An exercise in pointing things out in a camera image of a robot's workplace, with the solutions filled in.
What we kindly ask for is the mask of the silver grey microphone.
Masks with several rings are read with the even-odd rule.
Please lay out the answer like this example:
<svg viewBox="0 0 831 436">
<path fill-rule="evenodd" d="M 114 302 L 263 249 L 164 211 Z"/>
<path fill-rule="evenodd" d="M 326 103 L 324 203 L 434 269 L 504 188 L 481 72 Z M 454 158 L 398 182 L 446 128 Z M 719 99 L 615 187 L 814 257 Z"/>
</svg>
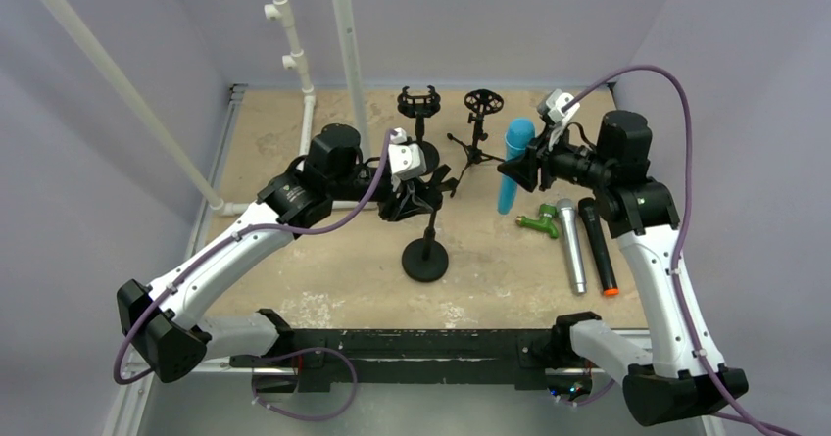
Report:
<svg viewBox="0 0 831 436">
<path fill-rule="evenodd" d="M 565 258 L 573 292 L 583 295 L 587 292 L 586 274 L 579 243 L 576 207 L 572 200 L 562 198 L 556 202 L 556 208 L 562 227 Z"/>
</svg>

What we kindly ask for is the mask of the black microphone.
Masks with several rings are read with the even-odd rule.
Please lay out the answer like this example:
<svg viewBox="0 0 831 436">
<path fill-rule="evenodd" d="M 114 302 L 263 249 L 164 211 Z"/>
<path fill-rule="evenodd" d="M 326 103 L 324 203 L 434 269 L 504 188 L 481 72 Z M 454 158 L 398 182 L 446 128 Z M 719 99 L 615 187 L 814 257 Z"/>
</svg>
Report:
<svg viewBox="0 0 831 436">
<path fill-rule="evenodd" d="M 619 294 L 619 288 L 595 199 L 583 198 L 578 202 L 577 208 L 589 241 L 602 293 L 606 297 L 616 296 Z"/>
</svg>

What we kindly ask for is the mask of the black clip round-base stand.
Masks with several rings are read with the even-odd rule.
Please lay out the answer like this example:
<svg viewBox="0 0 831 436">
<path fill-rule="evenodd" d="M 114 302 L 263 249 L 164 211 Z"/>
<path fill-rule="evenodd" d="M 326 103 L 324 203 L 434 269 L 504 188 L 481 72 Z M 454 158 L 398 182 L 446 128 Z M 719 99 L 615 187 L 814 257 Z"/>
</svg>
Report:
<svg viewBox="0 0 831 436">
<path fill-rule="evenodd" d="M 424 198 L 411 186 L 408 187 L 407 193 L 411 201 L 429 214 L 429 220 L 422 237 L 405 247 L 401 259 L 402 268 L 410 279 L 421 283 L 434 282 L 442 278 L 449 267 L 448 252 L 435 239 L 435 223 L 437 214 L 443 206 L 443 195 L 441 193 L 428 194 Z"/>
</svg>

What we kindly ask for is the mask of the black tripod mic stand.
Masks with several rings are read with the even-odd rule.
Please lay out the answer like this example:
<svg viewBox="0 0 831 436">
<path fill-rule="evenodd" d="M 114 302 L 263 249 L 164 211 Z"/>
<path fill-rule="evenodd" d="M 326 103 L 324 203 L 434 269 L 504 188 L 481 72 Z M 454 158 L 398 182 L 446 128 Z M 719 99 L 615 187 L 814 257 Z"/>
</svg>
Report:
<svg viewBox="0 0 831 436">
<path fill-rule="evenodd" d="M 488 154 L 479 147 L 479 144 L 486 141 L 489 137 L 489 134 L 484 131 L 485 117 L 496 114 L 503 109 L 503 97 L 492 90 L 480 88 L 472 90 L 464 96 L 464 105 L 469 109 L 467 122 L 473 124 L 471 142 L 465 143 L 452 133 L 447 133 L 449 140 L 459 144 L 464 149 L 466 157 L 466 162 L 458 176 L 457 184 L 450 191 L 451 198 L 456 196 L 464 174 L 470 167 L 484 162 L 496 161 L 501 163 L 505 160 L 504 158 Z"/>
</svg>

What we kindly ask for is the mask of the black shock-mount round-base stand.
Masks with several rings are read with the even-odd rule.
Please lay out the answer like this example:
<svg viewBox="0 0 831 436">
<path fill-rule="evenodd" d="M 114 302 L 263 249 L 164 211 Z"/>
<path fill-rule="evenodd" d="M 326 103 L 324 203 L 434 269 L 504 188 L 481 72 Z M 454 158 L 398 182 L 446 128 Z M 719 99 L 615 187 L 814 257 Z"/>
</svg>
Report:
<svg viewBox="0 0 831 436">
<path fill-rule="evenodd" d="M 424 140 L 425 120 L 440 111 L 440 101 L 441 96 L 433 85 L 427 86 L 426 94 L 419 95 L 411 94 L 409 87 L 404 86 L 397 96 L 398 112 L 415 120 L 415 142 L 423 153 L 427 173 L 438 168 L 440 156 L 435 146 Z"/>
</svg>

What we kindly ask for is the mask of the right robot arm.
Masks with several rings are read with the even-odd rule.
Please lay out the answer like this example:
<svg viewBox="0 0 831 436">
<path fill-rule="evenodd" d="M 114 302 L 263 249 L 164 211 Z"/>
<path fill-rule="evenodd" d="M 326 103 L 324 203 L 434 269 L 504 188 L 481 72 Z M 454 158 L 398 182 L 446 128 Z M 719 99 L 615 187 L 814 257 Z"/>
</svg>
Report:
<svg viewBox="0 0 831 436">
<path fill-rule="evenodd" d="M 749 388 L 728 367 L 701 316 L 682 255 L 681 220 L 668 188 L 649 176 L 652 133 L 636 113 L 613 110 L 591 147 L 570 143 L 563 122 L 545 117 L 524 153 L 498 170 L 527 191 L 563 180 L 590 189 L 601 218 L 632 272 L 652 347 L 644 350 L 584 312 L 556 320 L 539 350 L 551 365 L 586 360 L 623 392 L 641 425 L 711 415 Z"/>
</svg>

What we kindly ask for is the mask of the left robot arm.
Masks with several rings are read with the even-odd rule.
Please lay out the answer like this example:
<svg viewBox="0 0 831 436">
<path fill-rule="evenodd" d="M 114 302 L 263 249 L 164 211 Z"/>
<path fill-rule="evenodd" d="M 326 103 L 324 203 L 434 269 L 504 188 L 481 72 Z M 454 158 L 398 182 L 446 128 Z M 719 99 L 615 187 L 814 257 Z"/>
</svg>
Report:
<svg viewBox="0 0 831 436">
<path fill-rule="evenodd" d="M 117 293 L 123 333 L 113 376 L 122 372 L 129 350 L 136 351 L 147 372 L 165 383 L 176 381 L 206 360 L 257 356 L 279 366 L 291 357 L 289 327 L 278 314 L 208 319 L 207 309 L 249 270 L 302 236 L 333 232 L 329 216 L 337 202 L 356 211 L 373 203 L 379 217 L 396 222 L 434 215 L 457 181 L 441 165 L 428 170 L 425 156 L 401 128 L 385 133 L 381 154 L 366 159 L 358 131 L 327 125 L 274 177 L 241 216 L 222 234 L 180 266 L 148 284 L 126 282 Z"/>
</svg>

